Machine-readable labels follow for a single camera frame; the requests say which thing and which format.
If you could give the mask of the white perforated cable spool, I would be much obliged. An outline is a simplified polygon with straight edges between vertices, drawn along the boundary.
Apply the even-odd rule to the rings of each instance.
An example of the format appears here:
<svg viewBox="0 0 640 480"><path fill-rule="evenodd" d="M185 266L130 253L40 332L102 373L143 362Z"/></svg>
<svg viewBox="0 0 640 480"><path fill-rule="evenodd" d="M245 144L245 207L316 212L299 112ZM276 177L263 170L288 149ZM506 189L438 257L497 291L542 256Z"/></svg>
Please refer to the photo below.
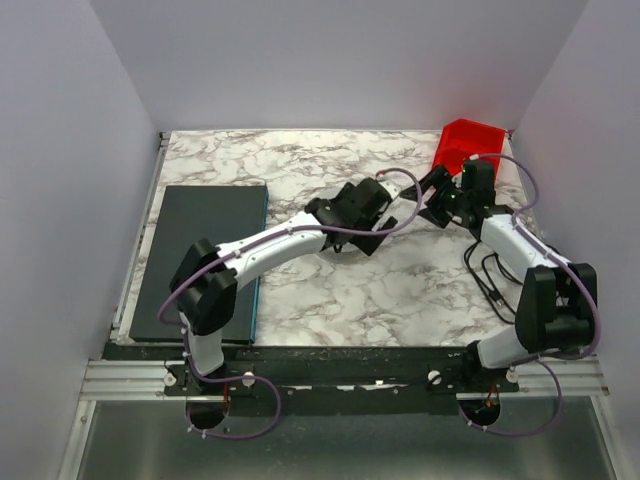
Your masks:
<svg viewBox="0 0 640 480"><path fill-rule="evenodd" d="M318 192L320 198L332 199L340 191L340 186L328 187ZM317 254L317 256L331 263L353 263L364 259L366 255L356 246L347 243L342 247L340 252L336 252L333 248L328 248Z"/></svg>

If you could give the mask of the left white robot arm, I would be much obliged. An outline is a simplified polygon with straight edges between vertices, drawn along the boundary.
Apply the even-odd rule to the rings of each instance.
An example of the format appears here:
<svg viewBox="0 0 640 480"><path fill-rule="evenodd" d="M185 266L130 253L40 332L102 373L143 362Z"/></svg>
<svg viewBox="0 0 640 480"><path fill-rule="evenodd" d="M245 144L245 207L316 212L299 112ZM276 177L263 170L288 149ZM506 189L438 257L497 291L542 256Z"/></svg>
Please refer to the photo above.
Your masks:
<svg viewBox="0 0 640 480"><path fill-rule="evenodd" d="M375 226L400 187L387 179L346 183L332 198L316 197L286 222L253 236L212 245L203 239L187 251L173 276L186 359L205 376L224 364L222 329L232 319L237 294L262 274L301 256L351 244L370 255L397 225L389 218Z"/></svg>

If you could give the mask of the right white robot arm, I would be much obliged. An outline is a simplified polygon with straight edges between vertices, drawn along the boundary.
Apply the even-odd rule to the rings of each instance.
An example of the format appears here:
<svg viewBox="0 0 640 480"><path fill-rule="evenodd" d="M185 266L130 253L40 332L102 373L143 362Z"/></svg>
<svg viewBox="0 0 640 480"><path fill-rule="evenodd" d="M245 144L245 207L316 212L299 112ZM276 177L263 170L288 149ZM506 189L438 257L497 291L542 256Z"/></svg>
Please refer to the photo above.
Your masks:
<svg viewBox="0 0 640 480"><path fill-rule="evenodd" d="M512 325L470 345L473 361L494 370L541 356L574 360L590 355L601 335L594 268L559 255L526 228L516 210L497 204L495 177L488 155L473 155L458 176L437 165L401 194L421 205L420 217L437 227L459 219L521 284Z"/></svg>

